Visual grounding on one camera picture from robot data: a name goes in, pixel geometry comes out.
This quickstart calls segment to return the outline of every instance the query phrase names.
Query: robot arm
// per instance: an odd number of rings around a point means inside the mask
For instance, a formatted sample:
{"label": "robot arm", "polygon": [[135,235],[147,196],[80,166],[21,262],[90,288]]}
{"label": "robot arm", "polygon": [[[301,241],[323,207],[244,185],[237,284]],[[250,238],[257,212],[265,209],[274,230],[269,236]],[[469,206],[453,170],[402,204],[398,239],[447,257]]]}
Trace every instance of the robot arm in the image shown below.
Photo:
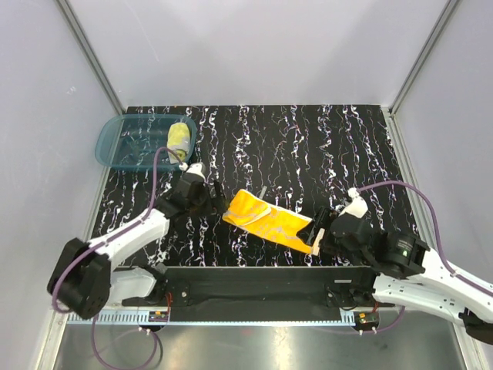
{"label": "robot arm", "polygon": [[97,315],[106,304],[120,303],[127,298],[149,297],[156,286],[152,269],[114,270],[139,249],[166,236],[171,226],[182,217],[226,211],[221,186],[215,181],[213,190],[209,189],[205,184],[204,168],[201,163],[192,164],[153,209],[145,210],[111,233],[89,242],[69,241],[49,280],[48,292],[53,294],[59,277],[79,255],[103,243],[69,273],[57,298],[81,318],[87,319]]}
{"label": "robot arm", "polygon": [[[298,236],[311,245],[314,235],[323,234],[318,246],[321,251],[343,256],[353,265],[370,267],[374,283],[369,291],[357,292],[359,297],[436,315],[465,327],[471,337],[493,345],[493,284],[449,263],[455,270],[451,274],[438,252],[414,235],[374,230],[362,219],[366,209],[359,196],[354,196],[353,203],[340,215],[321,209]],[[347,294],[355,295],[351,289]]]}

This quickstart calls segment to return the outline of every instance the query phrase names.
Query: white wall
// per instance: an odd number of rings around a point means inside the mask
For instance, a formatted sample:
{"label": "white wall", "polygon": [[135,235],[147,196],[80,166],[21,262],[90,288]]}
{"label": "white wall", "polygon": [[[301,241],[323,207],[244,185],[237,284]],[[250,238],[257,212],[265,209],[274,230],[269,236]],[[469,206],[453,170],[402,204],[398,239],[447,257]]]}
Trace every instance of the white wall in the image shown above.
{"label": "white wall", "polygon": [[446,0],[70,0],[123,105],[389,105]]}
{"label": "white wall", "polygon": [[0,358],[30,369],[65,242],[82,237],[114,115],[53,0],[0,2]]}
{"label": "white wall", "polygon": [[[493,2],[462,2],[398,112],[447,256],[493,281]],[[493,348],[488,347],[493,367]]]}

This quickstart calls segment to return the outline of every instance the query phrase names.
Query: yellow cloth in bin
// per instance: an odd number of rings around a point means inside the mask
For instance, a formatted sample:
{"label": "yellow cloth in bin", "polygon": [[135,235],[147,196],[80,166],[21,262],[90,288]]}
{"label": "yellow cloth in bin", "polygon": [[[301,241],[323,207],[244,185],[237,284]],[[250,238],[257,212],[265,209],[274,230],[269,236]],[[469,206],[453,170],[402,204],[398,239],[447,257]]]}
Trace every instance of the yellow cloth in bin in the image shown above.
{"label": "yellow cloth in bin", "polygon": [[310,223],[310,218],[268,204],[246,190],[236,194],[223,220],[268,241],[312,253],[312,248],[296,236]]}

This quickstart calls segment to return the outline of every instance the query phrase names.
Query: black marble tabletop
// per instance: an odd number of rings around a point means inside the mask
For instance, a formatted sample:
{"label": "black marble tabletop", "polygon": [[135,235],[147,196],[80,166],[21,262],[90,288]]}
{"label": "black marble tabletop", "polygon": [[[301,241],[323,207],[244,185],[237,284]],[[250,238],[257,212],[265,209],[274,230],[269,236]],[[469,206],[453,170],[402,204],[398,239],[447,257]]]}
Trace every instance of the black marble tabletop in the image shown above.
{"label": "black marble tabletop", "polygon": [[[193,161],[210,170],[227,197],[239,189],[312,217],[338,208],[350,187],[401,180],[379,106],[177,106],[132,107],[128,113],[172,113],[197,124]],[[159,173],[158,196],[179,173]],[[108,233],[146,208],[152,171],[110,170],[93,237]],[[376,227],[417,233],[406,191],[379,188],[364,194]],[[220,217],[188,219],[124,265],[311,266],[339,265],[339,257],[314,257],[264,241]]]}

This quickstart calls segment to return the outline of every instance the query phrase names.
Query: gray floor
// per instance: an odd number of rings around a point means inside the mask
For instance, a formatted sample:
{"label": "gray floor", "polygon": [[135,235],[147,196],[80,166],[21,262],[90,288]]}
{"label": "gray floor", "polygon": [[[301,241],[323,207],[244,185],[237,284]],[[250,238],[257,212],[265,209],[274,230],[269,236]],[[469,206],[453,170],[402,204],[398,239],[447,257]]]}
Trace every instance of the gray floor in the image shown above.
{"label": "gray floor", "polygon": [[[384,322],[395,317],[385,312]],[[104,349],[129,327],[99,326]],[[351,331],[347,328],[331,328]],[[408,312],[394,330],[380,335],[339,335],[323,328],[169,327],[159,332],[163,355],[149,368],[217,369],[465,369],[452,326],[444,320]],[[102,352],[111,365],[133,368],[152,350],[152,340],[131,334]],[[89,325],[68,325],[55,369],[103,368],[92,356]]]}

